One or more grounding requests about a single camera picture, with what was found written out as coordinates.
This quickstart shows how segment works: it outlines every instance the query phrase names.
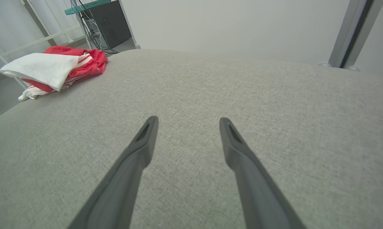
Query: folded cloth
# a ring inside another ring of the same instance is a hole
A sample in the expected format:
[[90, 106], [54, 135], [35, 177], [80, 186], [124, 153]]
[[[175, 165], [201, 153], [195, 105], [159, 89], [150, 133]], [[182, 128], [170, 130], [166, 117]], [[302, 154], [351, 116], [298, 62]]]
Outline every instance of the folded cloth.
[[6, 64], [0, 72], [47, 84], [60, 91], [69, 72], [78, 64], [78, 56], [32, 53]]
[[[82, 80], [102, 74], [105, 71], [106, 62], [108, 61], [105, 53], [97, 49], [85, 50], [65, 46], [52, 46], [47, 49], [44, 54], [64, 55], [78, 58], [76, 65], [70, 69], [67, 77], [64, 78], [63, 84], [60, 88], [61, 90]], [[34, 100], [37, 95], [44, 95], [55, 91], [54, 87], [40, 80], [35, 80], [29, 77], [21, 77], [21, 79], [27, 83], [30, 83], [31, 86], [28, 87], [18, 98], [20, 101], [27, 98]]]

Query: white metal railing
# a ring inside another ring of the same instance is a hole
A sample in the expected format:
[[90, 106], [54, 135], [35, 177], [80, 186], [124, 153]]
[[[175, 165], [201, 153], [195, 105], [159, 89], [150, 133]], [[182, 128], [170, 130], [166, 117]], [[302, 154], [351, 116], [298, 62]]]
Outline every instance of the white metal railing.
[[[44, 27], [44, 29], [46, 30], [46, 32], [47, 32], [48, 34], [50, 34], [49, 31], [47, 30], [47, 28], [45, 27], [43, 21], [40, 19], [39, 15], [37, 14], [36, 10], [34, 9], [34, 6], [33, 6], [33, 4], [31, 3], [31, 0], [27, 0], [27, 2], [28, 2], [28, 4], [31, 6], [31, 8], [33, 9], [34, 14], [37, 16], [37, 18], [39, 19], [40, 23], [43, 25], [43, 27]], [[21, 46], [21, 47], [19, 47], [19, 48], [13, 49], [13, 50], [8, 51], [8, 52], [5, 52], [5, 53], [3, 53], [1, 56], [2, 56], [2, 57], [7, 57], [7, 56], [9, 56], [9, 55], [15, 54], [15, 53], [17, 53], [17, 52], [19, 52], [19, 51], [22, 51], [22, 50], [24, 50], [24, 49], [30, 48], [30, 47], [32, 47], [32, 46], [34, 46], [34, 45], [37, 45], [37, 44], [39, 44], [39, 43], [48, 41], [49, 39], [53, 39], [53, 38], [55, 38], [55, 37], [57, 37], [57, 36], [61, 36], [61, 35], [65, 35], [65, 36], [67, 37], [67, 39], [68, 39], [68, 42], [73, 42], [73, 39], [71, 39], [71, 37], [69, 36], [68, 32], [74, 31], [74, 30], [76, 30], [76, 29], [80, 29], [81, 27], [80, 27], [79, 25], [77, 25], [77, 26], [71, 27], [71, 28], [69, 28], [69, 29], [63, 29], [62, 26], [60, 25], [60, 23], [58, 22], [57, 17], [56, 17], [55, 14], [53, 13], [53, 10], [51, 10], [51, 12], [52, 12], [54, 18], [56, 19], [58, 25], [60, 26], [60, 28], [61, 28], [61, 30], [62, 30], [61, 32], [56, 32], [56, 33], [54, 33], [54, 34], [52, 34], [52, 35], [49, 35], [49, 36], [44, 37], [44, 38], [41, 38], [41, 39], [39, 39], [39, 40], [37, 40], [37, 41], [31, 42], [31, 43], [29, 43], [29, 44], [27, 44], [27, 45], [23, 45], [23, 46]]]

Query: white chair leg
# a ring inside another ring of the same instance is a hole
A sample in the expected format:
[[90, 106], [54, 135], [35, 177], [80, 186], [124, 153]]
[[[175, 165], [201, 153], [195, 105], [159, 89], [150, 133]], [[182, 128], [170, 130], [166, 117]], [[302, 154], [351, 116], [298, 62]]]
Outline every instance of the white chair leg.
[[26, 84], [24, 83], [24, 81], [22, 81], [21, 79], [19, 79], [18, 77], [13, 77], [17, 82], [18, 84], [20, 84], [20, 86], [22, 86], [25, 90], [27, 89], [27, 86]]

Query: metal frame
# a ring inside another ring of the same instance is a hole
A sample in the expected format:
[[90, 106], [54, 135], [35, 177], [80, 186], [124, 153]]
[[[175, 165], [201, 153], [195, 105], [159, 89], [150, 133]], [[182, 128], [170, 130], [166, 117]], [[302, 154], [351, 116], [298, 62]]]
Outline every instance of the metal frame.
[[369, 9], [369, 12], [366, 16], [366, 19], [364, 21], [363, 27], [361, 28], [360, 33], [358, 34], [357, 40], [354, 43], [353, 48], [350, 51], [350, 54], [343, 68], [351, 68], [356, 63], [358, 55], [360, 55], [360, 52], [363, 49], [365, 41], [367, 40], [367, 37], [372, 29], [372, 26], [374, 25], [374, 22], [378, 17], [378, 14], [382, 8], [382, 5], [383, 5], [383, 0], [373, 1]]
[[[34, 10], [33, 5], [31, 4], [31, 2], [28, 1], [28, 3], [30, 4], [30, 6], [31, 6], [32, 9]], [[59, 19], [58, 19], [57, 16], [54, 14], [53, 9], [52, 9], [52, 8], [50, 7], [50, 5], [48, 4], [48, 1], [47, 1], [47, 0], [46, 0], [46, 4], [47, 4], [48, 8], [50, 9], [51, 14], [53, 14], [54, 18], [56, 19], [57, 24], [60, 26], [60, 29], [61, 29], [62, 31], [65, 31], [65, 29], [63, 29], [63, 27], [61, 26], [61, 24], [60, 24], [60, 22], [59, 22]], [[67, 32], [65, 32], [64, 34], [65, 34], [65, 36], [66, 36], [66, 38], [67, 38], [67, 40], [68, 40], [68, 43], [71, 43], [71, 42], [74, 41], [74, 40], [71, 38], [71, 36], [70, 36]]]
[[119, 0], [120, 8], [122, 9], [123, 16], [125, 17], [126, 23], [128, 24], [129, 31], [131, 32], [133, 43], [135, 44], [136, 49], [140, 49], [140, 45], [136, 43], [135, 36], [133, 35], [131, 25], [129, 24], [128, 17], [126, 16], [125, 10], [123, 8], [122, 0]]
[[[0, 63], [2, 65], [6, 65], [8, 64], [8, 62], [0, 55]], [[22, 81], [21, 79], [19, 79], [18, 77], [13, 77], [19, 84], [20, 86], [22, 86], [24, 89], [27, 89], [27, 87], [29, 86], [27, 83], [25, 83], [24, 81]]]
[[329, 64], [332, 67], [340, 67], [356, 30], [358, 21], [360, 20], [366, 1], [367, 0], [350, 0], [329, 59]]
[[44, 42], [44, 41], [47, 41], [47, 40], [49, 40], [49, 39], [53, 39], [53, 38], [55, 38], [55, 37], [57, 37], [57, 36], [64, 35], [65, 33], [68, 33], [68, 32], [70, 32], [70, 31], [73, 31], [73, 30], [76, 30], [76, 29], [79, 29], [79, 28], [80, 28], [80, 26], [77, 25], [77, 26], [74, 26], [74, 27], [72, 27], [72, 28], [66, 29], [66, 30], [64, 30], [64, 31], [56, 32], [56, 33], [53, 34], [53, 35], [50, 35], [50, 36], [41, 38], [41, 39], [39, 39], [39, 40], [37, 40], [37, 41], [34, 41], [34, 42], [30, 43], [30, 44], [23, 45], [23, 46], [21, 46], [21, 47], [19, 47], [19, 48], [13, 49], [12, 51], [5, 52], [5, 53], [2, 54], [2, 57], [7, 57], [7, 56], [12, 55], [12, 54], [14, 54], [14, 53], [17, 53], [17, 52], [19, 52], [19, 51], [22, 51], [23, 49], [30, 48], [30, 47], [32, 47], [32, 46], [34, 46], [34, 45], [36, 45], [36, 44], [39, 44], [39, 43]]
[[[47, 37], [50, 35], [47, 28], [44, 26], [43, 21], [40, 19], [39, 15], [37, 14], [36, 10], [33, 8], [33, 5], [29, 0], [27, 0], [28, 4], [24, 2], [24, 0], [20, 0], [21, 4], [26, 8], [27, 12], [30, 14], [30, 17], [33, 19], [34, 23], [36, 23], [36, 26], [40, 29], [41, 33]], [[49, 39], [48, 43], [51, 46], [57, 45], [56, 42], [53, 39]]]

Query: gray upholstered ottoman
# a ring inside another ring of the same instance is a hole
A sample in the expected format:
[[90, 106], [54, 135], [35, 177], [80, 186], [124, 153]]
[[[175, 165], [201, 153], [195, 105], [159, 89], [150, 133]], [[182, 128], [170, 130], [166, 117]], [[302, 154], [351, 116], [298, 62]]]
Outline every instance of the gray upholstered ottoman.
[[0, 116], [0, 228], [67, 227], [151, 115], [133, 229], [245, 227], [223, 116], [308, 228], [383, 228], [383, 76], [157, 50]]

